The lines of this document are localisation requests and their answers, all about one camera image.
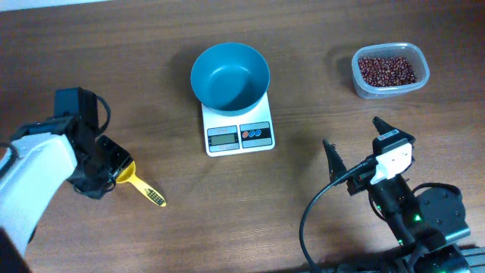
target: yellow spoon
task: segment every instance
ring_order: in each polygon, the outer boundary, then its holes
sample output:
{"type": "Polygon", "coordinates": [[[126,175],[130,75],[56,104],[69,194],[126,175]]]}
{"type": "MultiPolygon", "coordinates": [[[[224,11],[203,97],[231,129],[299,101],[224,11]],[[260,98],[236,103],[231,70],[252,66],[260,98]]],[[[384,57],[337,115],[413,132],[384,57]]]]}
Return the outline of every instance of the yellow spoon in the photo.
{"type": "Polygon", "coordinates": [[[166,206],[167,203],[165,202],[165,198],[158,193],[155,189],[150,187],[145,181],[139,179],[135,175],[136,165],[135,162],[131,162],[131,164],[125,168],[120,175],[116,178],[116,183],[122,184],[126,182],[130,182],[137,190],[139,190],[142,195],[146,198],[150,199],[153,203],[157,206],[166,206]]]}

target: white scale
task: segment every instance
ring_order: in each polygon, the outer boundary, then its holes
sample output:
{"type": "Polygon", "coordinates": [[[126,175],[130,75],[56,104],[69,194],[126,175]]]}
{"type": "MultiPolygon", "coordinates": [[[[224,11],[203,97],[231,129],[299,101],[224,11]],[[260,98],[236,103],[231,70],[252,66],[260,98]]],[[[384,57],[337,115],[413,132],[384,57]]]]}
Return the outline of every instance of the white scale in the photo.
{"type": "Polygon", "coordinates": [[[268,94],[249,112],[236,117],[219,115],[202,105],[205,151],[209,156],[237,155],[274,148],[268,94]]]}

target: spoon handle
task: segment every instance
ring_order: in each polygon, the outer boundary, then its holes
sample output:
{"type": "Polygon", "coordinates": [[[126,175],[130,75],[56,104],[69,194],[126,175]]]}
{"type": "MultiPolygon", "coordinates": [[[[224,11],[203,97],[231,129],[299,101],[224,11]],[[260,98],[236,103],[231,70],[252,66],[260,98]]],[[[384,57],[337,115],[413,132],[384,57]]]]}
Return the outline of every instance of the spoon handle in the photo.
{"type": "Polygon", "coordinates": [[[135,188],[142,193],[146,198],[152,201],[157,206],[166,206],[165,198],[158,193],[154,188],[150,187],[145,181],[139,179],[137,176],[133,175],[130,177],[129,182],[135,186],[135,188]]]}

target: wooden table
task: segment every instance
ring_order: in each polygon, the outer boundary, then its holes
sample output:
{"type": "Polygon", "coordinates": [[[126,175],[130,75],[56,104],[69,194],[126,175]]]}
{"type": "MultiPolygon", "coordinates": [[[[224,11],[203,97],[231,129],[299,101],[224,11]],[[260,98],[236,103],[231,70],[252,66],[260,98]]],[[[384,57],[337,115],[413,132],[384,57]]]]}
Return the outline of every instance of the wooden table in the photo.
{"type": "MultiPolygon", "coordinates": [[[[299,221],[329,181],[322,139],[354,165],[371,153],[376,115],[417,138],[416,163],[405,174],[410,186],[459,186],[472,232],[461,244],[485,246],[484,18],[479,1],[119,1],[0,14],[2,139],[51,116],[55,90],[82,86],[109,102],[106,134],[168,204],[157,208],[128,184],[96,201],[64,183],[27,250],[30,267],[300,268],[299,221]],[[227,41],[249,44],[268,60],[274,150],[205,154],[189,74],[204,49],[227,41]],[[424,88],[391,99],[357,97],[350,60],[383,42],[423,51],[431,72],[424,88]]],[[[305,236],[320,262],[397,246],[367,194],[351,198],[345,185],[315,206],[305,236]]]]}

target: container of beans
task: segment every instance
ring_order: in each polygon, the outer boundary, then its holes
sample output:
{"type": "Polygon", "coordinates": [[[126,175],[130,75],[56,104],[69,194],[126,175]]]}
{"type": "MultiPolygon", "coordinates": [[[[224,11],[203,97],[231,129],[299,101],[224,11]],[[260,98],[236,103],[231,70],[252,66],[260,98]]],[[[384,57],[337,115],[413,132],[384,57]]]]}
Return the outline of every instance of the container of beans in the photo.
{"type": "Polygon", "coordinates": [[[363,99],[384,99],[420,89],[430,78],[423,52],[407,42],[371,45],[352,58],[354,87],[363,99]]]}

